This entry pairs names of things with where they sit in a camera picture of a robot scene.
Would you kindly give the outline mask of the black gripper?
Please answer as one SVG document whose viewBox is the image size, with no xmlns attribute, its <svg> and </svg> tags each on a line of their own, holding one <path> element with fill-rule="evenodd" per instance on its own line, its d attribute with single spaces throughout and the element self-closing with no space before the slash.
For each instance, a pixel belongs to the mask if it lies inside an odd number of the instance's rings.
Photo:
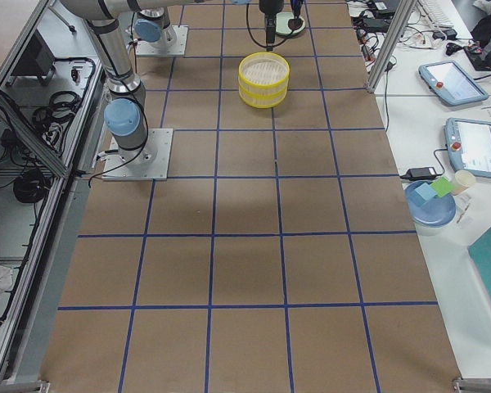
<svg viewBox="0 0 491 393">
<path fill-rule="evenodd" d="M 291 0 L 291 11 L 292 11 L 292 15 L 295 19 L 300 18 L 303 3 L 304 3 L 304 0 Z"/>
<path fill-rule="evenodd" d="M 282 0 L 259 0 L 259 10 L 264 14 L 265 45 L 273 51 L 276 38 L 277 14 L 283 10 Z"/>
</svg>

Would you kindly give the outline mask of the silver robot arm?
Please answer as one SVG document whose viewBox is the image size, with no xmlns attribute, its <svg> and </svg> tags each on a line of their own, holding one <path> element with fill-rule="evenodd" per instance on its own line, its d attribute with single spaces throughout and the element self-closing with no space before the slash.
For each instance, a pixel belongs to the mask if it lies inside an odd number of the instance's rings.
<svg viewBox="0 0 491 393">
<path fill-rule="evenodd" d="M 264 15 L 264 31 L 265 31 L 265 44 L 258 42 L 250 29 L 249 22 L 249 3 L 250 1 L 232 1 L 233 4 L 245 4 L 245 22 L 246 29 L 250 36 L 251 41 L 266 51 L 272 51 L 275 47 L 282 45 L 289 37 L 295 35 L 295 33 L 301 30 L 304 26 L 304 20 L 301 18 L 301 9 L 304 1 L 290 1 L 291 16 L 286 22 L 286 26 L 289 29 L 289 33 L 285 35 L 285 38 L 275 43 L 275 37 L 277 35 L 277 16 L 283 11 L 283 1 L 259 1 L 259 10 Z M 154 15 L 150 10 L 138 11 L 133 14 L 137 19 L 131 23 L 131 34 L 135 33 L 141 41 L 148 43 L 159 42 L 166 33 L 166 29 L 171 27 L 169 21 L 169 14 L 164 7 L 158 8 Z"/>
<path fill-rule="evenodd" d="M 137 36 L 156 43 L 169 31 L 165 23 L 168 7 L 191 5 L 191 1 L 64 1 L 62 5 L 82 19 L 106 72 L 112 102 L 104 110 L 104 121 L 117 142 L 123 165 L 135 166 L 152 158 L 145 118 L 146 89 L 133 68 L 119 27 L 119 17 L 134 12 L 139 20 L 151 23 Z"/>
</svg>

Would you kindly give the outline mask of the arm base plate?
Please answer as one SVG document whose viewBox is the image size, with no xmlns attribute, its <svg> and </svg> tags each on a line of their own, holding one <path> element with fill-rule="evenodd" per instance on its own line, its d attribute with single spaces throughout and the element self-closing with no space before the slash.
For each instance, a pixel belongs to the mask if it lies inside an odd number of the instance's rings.
<svg viewBox="0 0 491 393">
<path fill-rule="evenodd" d="M 139 57 L 172 57 L 184 56 L 187 48 L 187 25 L 171 25 L 159 41 L 148 43 L 140 41 L 137 45 Z"/>
<path fill-rule="evenodd" d="M 150 129 L 142 153 L 128 164 L 138 150 L 108 155 L 101 178 L 106 181 L 166 180 L 172 141 L 173 129 Z"/>
</svg>

